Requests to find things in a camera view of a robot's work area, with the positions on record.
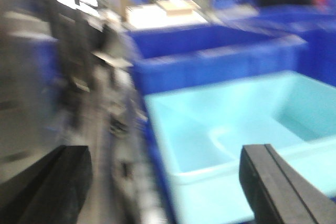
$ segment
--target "cardboard box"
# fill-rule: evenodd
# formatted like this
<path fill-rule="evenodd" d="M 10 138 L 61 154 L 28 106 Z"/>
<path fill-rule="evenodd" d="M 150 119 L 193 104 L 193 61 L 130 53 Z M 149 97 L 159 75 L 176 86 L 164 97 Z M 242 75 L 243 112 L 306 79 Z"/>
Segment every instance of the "cardboard box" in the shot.
<path fill-rule="evenodd" d="M 163 0 L 157 4 L 166 12 L 167 16 L 190 15 L 199 8 L 192 0 Z"/>

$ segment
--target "light blue plastic bin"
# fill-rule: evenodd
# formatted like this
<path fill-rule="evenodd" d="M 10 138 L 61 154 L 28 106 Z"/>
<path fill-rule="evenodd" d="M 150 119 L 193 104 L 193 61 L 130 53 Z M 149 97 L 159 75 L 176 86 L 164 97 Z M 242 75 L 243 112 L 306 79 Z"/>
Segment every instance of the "light blue plastic bin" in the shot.
<path fill-rule="evenodd" d="M 295 72 L 145 96 L 180 224 L 252 220 L 238 180 L 241 147 L 269 143 L 336 195 L 336 89 Z"/>

